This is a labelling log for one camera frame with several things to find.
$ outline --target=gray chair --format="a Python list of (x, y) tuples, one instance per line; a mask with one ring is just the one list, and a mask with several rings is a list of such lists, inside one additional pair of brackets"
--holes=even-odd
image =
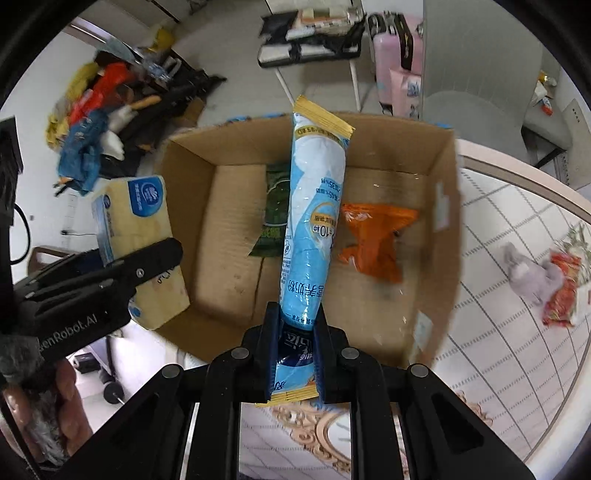
[(423, 120), (527, 162), (541, 43), (493, 0), (425, 0), (425, 21)]

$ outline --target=open cardboard box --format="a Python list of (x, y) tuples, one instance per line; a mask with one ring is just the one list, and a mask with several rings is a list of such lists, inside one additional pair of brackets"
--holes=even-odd
[[(343, 221), (323, 296), (330, 325), (389, 365), (427, 365), (447, 332), (460, 278), (460, 194), (453, 132), (414, 121), (339, 114), (355, 127), (342, 203), (419, 210), (397, 239), (404, 281), (362, 275), (336, 259), (355, 243)], [(183, 245), (188, 310), (158, 332), (204, 361), (239, 345), (277, 301), (281, 258), (248, 254), (265, 209), (265, 165), (291, 158), (290, 116), (197, 129), (168, 143), (158, 168), (172, 232)]]

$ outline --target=blue plastic packet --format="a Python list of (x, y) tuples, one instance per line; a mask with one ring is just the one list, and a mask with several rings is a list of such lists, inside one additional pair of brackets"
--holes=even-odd
[(353, 127), (300, 96), (294, 105), (290, 207), (281, 269), (279, 361), (271, 403), (318, 395), (312, 328), (324, 293)]

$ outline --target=yellow sealed edge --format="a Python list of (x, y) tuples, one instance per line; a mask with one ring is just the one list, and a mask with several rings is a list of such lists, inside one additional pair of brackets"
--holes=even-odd
[(318, 396), (316, 385), (306, 385), (305, 387), (289, 392), (277, 392), (271, 395), (271, 399), (267, 403), (255, 403), (257, 407), (272, 407), (274, 405), (281, 405), (283, 403), (291, 403), (300, 400), (308, 400)]
[(294, 104), (294, 113), (304, 115), (316, 125), (326, 128), (329, 132), (349, 140), (355, 129), (335, 114), (324, 110), (320, 105), (310, 102), (305, 96), (300, 95)]

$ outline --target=green snack bag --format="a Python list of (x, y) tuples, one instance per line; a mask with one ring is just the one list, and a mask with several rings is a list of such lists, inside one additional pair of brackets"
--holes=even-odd
[(252, 257), (281, 257), (290, 207), (290, 163), (267, 165), (267, 205)]

